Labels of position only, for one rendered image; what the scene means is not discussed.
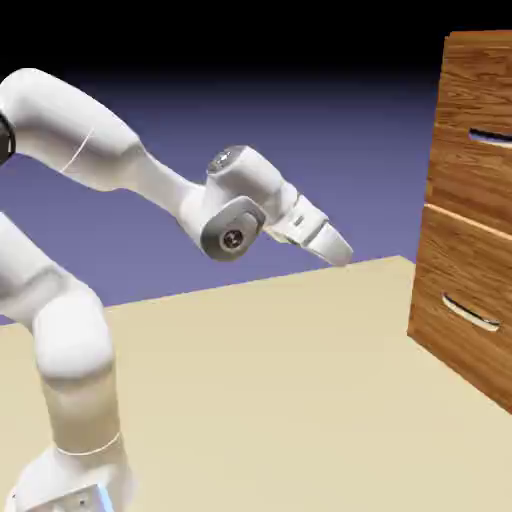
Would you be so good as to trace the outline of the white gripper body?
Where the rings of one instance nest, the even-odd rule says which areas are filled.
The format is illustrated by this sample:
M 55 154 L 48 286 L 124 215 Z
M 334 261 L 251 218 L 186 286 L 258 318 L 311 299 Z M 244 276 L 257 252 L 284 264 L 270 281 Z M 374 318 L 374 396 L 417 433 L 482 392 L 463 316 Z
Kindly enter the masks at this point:
M 331 266 L 346 266 L 353 256 L 350 244 L 329 222 L 310 242 L 310 252 Z

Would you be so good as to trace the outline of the light wood cabinet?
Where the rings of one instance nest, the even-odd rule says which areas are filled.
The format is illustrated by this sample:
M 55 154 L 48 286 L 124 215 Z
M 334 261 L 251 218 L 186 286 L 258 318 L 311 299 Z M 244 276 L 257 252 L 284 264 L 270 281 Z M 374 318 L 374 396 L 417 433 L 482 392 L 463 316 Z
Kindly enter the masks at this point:
M 435 125 L 512 134 L 512 30 L 446 37 Z

